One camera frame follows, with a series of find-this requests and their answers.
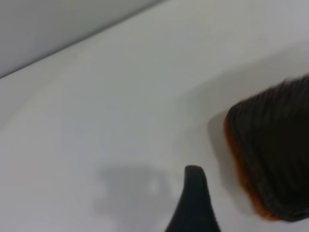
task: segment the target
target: gray wall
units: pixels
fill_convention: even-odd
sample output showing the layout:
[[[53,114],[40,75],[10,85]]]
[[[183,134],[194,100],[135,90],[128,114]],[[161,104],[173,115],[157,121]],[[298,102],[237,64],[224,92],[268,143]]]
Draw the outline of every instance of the gray wall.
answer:
[[[2,0],[0,77],[156,0]]]

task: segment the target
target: orange brush edge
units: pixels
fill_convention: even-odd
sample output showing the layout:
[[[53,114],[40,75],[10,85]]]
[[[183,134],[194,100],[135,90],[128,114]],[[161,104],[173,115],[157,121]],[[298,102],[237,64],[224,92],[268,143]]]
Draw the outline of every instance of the orange brush edge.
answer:
[[[227,119],[225,117],[224,120],[224,134],[225,138],[227,140],[227,144],[230,150],[230,153],[232,154],[234,164],[236,167],[237,176],[240,182],[240,185],[245,190],[245,192],[248,194],[249,199],[251,200],[251,203],[254,207],[254,209],[257,211],[257,213],[264,219],[270,220],[270,221],[278,221],[279,219],[274,217],[264,206],[262,201],[260,200],[259,195],[254,190],[254,187],[251,184],[251,180],[249,179],[244,160],[242,159],[238,148],[236,147],[236,144],[234,142],[233,137],[230,135],[228,131],[227,126]]]

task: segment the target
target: white countertop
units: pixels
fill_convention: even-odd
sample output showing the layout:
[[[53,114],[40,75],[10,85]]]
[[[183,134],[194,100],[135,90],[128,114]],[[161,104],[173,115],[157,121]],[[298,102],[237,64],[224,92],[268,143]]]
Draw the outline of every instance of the white countertop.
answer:
[[[197,164],[223,232],[307,232],[252,210],[222,122],[309,70],[308,6],[169,0],[1,79],[0,231],[164,231]]]

